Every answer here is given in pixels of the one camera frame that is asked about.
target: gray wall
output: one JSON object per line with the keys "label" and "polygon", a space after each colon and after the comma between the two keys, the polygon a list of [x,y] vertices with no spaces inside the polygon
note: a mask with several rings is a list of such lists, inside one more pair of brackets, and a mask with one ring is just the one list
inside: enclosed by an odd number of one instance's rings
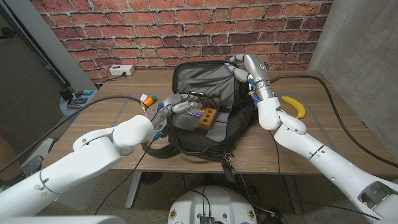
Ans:
{"label": "gray wall", "polygon": [[322,72],[398,160],[398,1],[334,0],[308,70]]}
{"label": "gray wall", "polygon": [[[30,0],[5,1],[75,91],[96,90],[93,82],[61,44]],[[0,5],[11,14],[2,1]]]}

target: red brick wall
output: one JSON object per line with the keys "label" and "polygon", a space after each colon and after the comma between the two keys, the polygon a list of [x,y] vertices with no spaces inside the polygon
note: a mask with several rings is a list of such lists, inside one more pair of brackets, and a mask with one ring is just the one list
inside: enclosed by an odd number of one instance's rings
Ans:
{"label": "red brick wall", "polygon": [[305,70],[331,1],[32,0],[95,83],[113,64],[165,70],[257,54],[270,70]]}

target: keychain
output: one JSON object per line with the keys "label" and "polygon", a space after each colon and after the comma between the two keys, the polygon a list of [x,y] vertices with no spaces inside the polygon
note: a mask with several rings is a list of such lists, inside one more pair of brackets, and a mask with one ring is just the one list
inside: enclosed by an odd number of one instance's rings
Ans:
{"label": "keychain", "polygon": [[221,165],[223,166],[226,179],[232,183],[235,183],[235,168],[231,165],[232,157],[234,157],[232,153],[226,153],[224,155],[224,159],[221,161]]}

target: concrete wall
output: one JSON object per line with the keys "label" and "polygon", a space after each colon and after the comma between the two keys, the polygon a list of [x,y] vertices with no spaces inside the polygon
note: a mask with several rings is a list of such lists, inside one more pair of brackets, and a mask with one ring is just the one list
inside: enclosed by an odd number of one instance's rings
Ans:
{"label": "concrete wall", "polygon": [[334,0],[308,70],[322,72],[398,160],[398,1]]}

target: screw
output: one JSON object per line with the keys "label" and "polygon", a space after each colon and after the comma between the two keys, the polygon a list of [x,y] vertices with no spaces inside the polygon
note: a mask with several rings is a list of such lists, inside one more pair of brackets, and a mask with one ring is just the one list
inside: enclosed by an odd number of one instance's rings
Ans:
{"label": "screw", "polygon": [[177,216],[177,211],[174,209],[170,212],[170,218],[173,220]]}
{"label": "screw", "polygon": [[256,214],[254,213],[253,210],[248,210],[248,217],[249,217],[250,219],[253,219],[254,217],[256,217]]}

